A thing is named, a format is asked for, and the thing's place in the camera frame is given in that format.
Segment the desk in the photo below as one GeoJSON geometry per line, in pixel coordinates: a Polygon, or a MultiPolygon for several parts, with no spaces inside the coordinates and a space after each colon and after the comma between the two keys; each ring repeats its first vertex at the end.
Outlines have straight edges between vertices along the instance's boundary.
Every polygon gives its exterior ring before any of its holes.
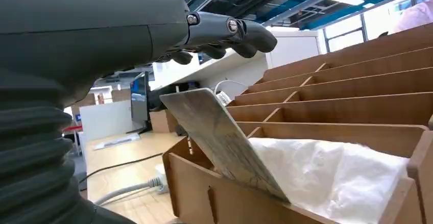
{"type": "MultiPolygon", "coordinates": [[[[86,143],[87,173],[128,161],[137,160],[153,154],[165,152],[182,137],[176,134],[144,133],[138,141],[127,142],[102,150],[94,151],[93,147],[101,142],[123,137],[118,135],[86,143]]],[[[162,164],[157,157],[143,162],[125,165],[96,173],[87,180],[87,195],[91,201],[124,188],[143,183],[156,177],[155,166],[162,164]]],[[[105,208],[126,216],[138,224],[173,223],[170,195],[158,194],[157,189],[139,190],[127,193],[107,202],[105,208]]]]}

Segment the charging cable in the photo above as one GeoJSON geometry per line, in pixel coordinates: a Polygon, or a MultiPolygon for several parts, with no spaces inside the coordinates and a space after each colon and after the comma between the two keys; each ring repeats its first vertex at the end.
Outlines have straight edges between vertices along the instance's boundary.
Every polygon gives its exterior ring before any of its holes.
{"type": "Polygon", "coordinates": [[[215,90],[213,91],[215,95],[217,94],[218,87],[219,87],[222,83],[225,83],[225,82],[235,83],[235,84],[242,85],[242,86],[244,86],[244,87],[247,88],[246,85],[244,85],[244,84],[242,84],[242,83],[239,83],[239,82],[237,82],[237,81],[234,81],[234,80],[223,80],[223,81],[220,81],[218,84],[216,84],[216,86],[215,86],[215,90]]]}

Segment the pink shirt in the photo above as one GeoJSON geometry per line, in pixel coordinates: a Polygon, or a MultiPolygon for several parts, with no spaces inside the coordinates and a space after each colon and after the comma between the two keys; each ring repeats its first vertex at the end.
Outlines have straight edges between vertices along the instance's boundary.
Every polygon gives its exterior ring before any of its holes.
{"type": "Polygon", "coordinates": [[[403,12],[400,21],[391,29],[390,34],[433,22],[433,0],[426,0],[403,12]]]}

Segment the cardboard box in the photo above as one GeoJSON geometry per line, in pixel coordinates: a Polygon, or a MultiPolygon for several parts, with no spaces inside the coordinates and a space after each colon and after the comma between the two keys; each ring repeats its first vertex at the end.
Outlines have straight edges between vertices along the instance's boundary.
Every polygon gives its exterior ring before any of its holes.
{"type": "Polygon", "coordinates": [[[150,112],[150,120],[154,133],[172,133],[176,131],[177,120],[168,110],[150,112]]]}
{"type": "MultiPolygon", "coordinates": [[[[269,69],[227,111],[247,137],[351,142],[409,158],[378,223],[433,223],[431,46],[433,23],[269,69]]],[[[187,138],[163,155],[183,222],[336,223],[222,176],[208,156],[187,138]]]]}
{"type": "MultiPolygon", "coordinates": [[[[423,134],[420,130],[419,133],[422,134],[422,142],[418,149],[425,147],[426,143],[431,150],[433,132],[423,134]]],[[[414,167],[412,162],[420,159],[419,152],[416,154],[411,158],[409,170],[414,167]]],[[[193,141],[189,146],[187,138],[168,150],[163,155],[163,161],[174,215],[185,223],[337,224],[212,171],[209,159],[193,141]]],[[[419,204],[416,181],[401,178],[379,224],[421,224],[423,217],[419,204]]]]}

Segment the white plastic bag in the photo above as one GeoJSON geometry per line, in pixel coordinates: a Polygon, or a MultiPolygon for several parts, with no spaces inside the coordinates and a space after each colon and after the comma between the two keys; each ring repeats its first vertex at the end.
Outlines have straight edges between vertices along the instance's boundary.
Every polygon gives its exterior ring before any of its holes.
{"type": "Polygon", "coordinates": [[[342,224],[377,223],[408,162],[351,143],[250,142],[292,204],[342,224]]]}

